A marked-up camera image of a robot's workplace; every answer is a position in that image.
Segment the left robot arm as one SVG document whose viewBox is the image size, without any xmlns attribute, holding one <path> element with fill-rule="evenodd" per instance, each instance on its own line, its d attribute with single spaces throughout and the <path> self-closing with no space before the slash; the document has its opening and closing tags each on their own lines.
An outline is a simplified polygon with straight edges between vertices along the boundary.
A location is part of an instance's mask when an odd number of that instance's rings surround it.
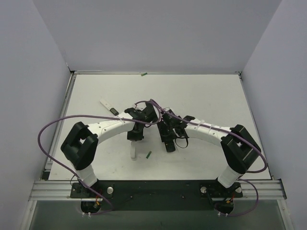
<svg viewBox="0 0 307 230">
<path fill-rule="evenodd" d="M 93 197 L 98 193 L 98 178 L 91 163 L 99 144 L 125 132 L 127 133 L 127 140 L 134 144 L 136 141 L 144 139 L 145 124 L 157 121 L 158 116 L 154 107 L 147 103 L 142 110 L 128 108 L 111 120 L 87 125 L 83 122 L 74 124 L 60 149 L 66 159 L 73 165 L 77 177 L 83 182 L 81 191 L 87 197 Z"/>
</svg>

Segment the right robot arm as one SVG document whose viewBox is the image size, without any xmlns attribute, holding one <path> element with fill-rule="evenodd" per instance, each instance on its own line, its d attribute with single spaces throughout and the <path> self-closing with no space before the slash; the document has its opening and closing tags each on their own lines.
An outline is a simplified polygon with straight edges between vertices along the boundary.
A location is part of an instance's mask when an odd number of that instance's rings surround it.
<svg viewBox="0 0 307 230">
<path fill-rule="evenodd" d="M 162 121 L 179 138 L 202 140 L 222 149 L 227 166 L 217 182 L 226 189 L 250 173 L 250 167 L 262 156 L 259 145 L 243 125 L 217 126 L 189 115 L 182 118 L 171 109 L 162 112 Z"/>
</svg>

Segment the white remote control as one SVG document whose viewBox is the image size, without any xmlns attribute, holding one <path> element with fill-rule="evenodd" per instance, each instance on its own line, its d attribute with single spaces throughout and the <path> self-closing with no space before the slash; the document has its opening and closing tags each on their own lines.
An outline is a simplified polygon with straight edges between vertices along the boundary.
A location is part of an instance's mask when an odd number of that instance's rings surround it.
<svg viewBox="0 0 307 230">
<path fill-rule="evenodd" d="M 132 141 L 130 145 L 130 158 L 134 160 L 136 158 L 136 141 Z"/>
</svg>

